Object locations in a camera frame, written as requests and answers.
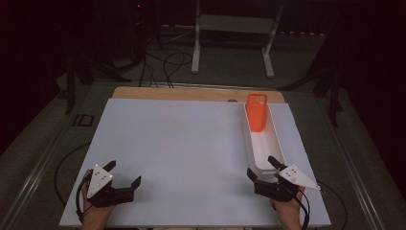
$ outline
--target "floor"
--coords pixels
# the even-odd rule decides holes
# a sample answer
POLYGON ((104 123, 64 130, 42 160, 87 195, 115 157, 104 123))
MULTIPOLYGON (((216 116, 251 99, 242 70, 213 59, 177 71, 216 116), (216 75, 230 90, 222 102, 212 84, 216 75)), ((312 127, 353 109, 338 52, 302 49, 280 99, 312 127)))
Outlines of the floor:
MULTIPOLYGON (((305 76, 323 42, 322 37, 279 34, 271 51, 275 70, 271 80, 265 77, 258 42, 203 39, 199 73, 192 74, 190 64, 179 65, 168 84, 164 68, 171 73, 178 65, 169 62, 187 62, 190 56, 174 55, 165 67, 160 59, 177 50, 192 53, 190 34, 174 39, 169 32, 183 35, 187 31, 168 28, 168 35, 163 33, 167 48, 163 51, 151 42, 142 86, 169 87, 172 83, 174 87, 275 90, 305 76)), ((117 65, 125 63, 125 58, 116 59, 117 65)), ((92 85, 81 85, 77 80, 77 103, 71 115, 64 114, 66 101, 55 98, 15 139, 0 158, 1 229, 65 229, 58 226, 63 202, 78 176, 105 103, 117 86, 138 86, 143 66, 123 73, 132 80, 129 83, 97 74, 92 85), (77 114, 92 115, 95 122, 92 126, 73 126, 77 114), (61 200, 56 195, 55 181, 61 200)), ((339 126, 334 127, 327 117, 328 99, 314 98, 312 94, 315 83, 282 93, 292 109, 316 177, 333 189, 322 186, 331 226, 320 229, 341 229, 344 225, 346 229, 406 229, 404 199, 346 91, 340 91, 343 110, 337 114, 339 126)), ((64 76, 59 84, 63 90, 64 76)))

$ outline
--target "hand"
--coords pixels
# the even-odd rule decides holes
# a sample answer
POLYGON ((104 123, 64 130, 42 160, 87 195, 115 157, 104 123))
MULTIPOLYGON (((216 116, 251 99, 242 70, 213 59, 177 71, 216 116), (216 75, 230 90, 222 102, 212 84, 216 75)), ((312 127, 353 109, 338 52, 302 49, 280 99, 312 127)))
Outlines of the hand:
POLYGON ((81 195, 83 197, 83 230, 102 230, 107 224, 110 214, 113 212, 113 209, 116 207, 110 206, 105 208, 96 208, 87 200, 87 190, 88 185, 84 183, 81 186, 81 195))
MULTIPOLYGON (((305 187, 299 187, 300 191, 304 191, 305 187)), ((302 193, 298 192, 296 198, 302 200, 302 193)), ((283 229, 296 230, 301 229, 300 211, 301 206, 295 199, 288 202, 280 202, 277 200, 269 199, 270 205, 277 211, 278 218, 281 221, 283 229)))

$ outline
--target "white container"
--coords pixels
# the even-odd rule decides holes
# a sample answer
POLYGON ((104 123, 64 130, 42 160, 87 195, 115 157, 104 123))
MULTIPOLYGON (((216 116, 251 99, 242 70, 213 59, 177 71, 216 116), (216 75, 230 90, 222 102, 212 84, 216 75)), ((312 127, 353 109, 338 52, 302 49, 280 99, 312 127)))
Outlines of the white container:
POLYGON ((272 155, 279 162, 285 164, 280 141, 278 139, 278 133, 275 130, 269 105, 267 105, 266 108, 265 125, 260 132, 251 131, 245 106, 242 119, 248 167, 258 176, 259 179, 273 178, 274 173, 278 172, 278 170, 268 162, 268 156, 272 155))

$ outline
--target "dark background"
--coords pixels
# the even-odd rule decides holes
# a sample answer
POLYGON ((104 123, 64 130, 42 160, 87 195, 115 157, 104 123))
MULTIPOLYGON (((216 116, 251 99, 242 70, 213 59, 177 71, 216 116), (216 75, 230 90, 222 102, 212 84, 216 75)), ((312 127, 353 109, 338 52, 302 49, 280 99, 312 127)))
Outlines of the dark background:
MULTIPOLYGON (((34 116, 59 93, 67 43, 97 61, 128 57, 131 30, 127 1, 7 1, 0 5, 1 146, 3 152, 34 116), (109 9, 100 14, 100 10, 109 9), (123 36, 111 40, 107 31, 123 36)), ((194 1, 156 1, 150 25, 194 25, 194 1)), ((207 1, 202 11, 262 16, 266 1, 207 1), (227 4, 233 4, 229 10, 227 4)), ((312 1, 285 4, 279 33, 328 34, 310 72, 340 63, 341 86, 376 144, 398 188, 405 165, 403 2, 312 1)))

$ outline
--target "white table surface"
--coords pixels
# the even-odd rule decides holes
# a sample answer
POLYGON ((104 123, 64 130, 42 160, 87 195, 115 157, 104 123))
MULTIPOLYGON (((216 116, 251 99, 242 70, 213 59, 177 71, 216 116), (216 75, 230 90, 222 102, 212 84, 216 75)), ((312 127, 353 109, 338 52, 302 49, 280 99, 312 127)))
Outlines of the white table surface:
MULTIPOLYGON (((288 104, 269 106, 286 164, 314 179, 288 104)), ((110 99, 79 174, 116 160, 114 188, 129 187, 139 175, 143 179, 135 200, 118 205, 107 226, 280 226, 268 198, 254 194, 246 175, 242 109, 243 103, 110 99)), ((61 226, 80 226, 78 185, 61 226)), ((304 193, 311 207, 309 226, 330 225, 320 192, 304 193)))

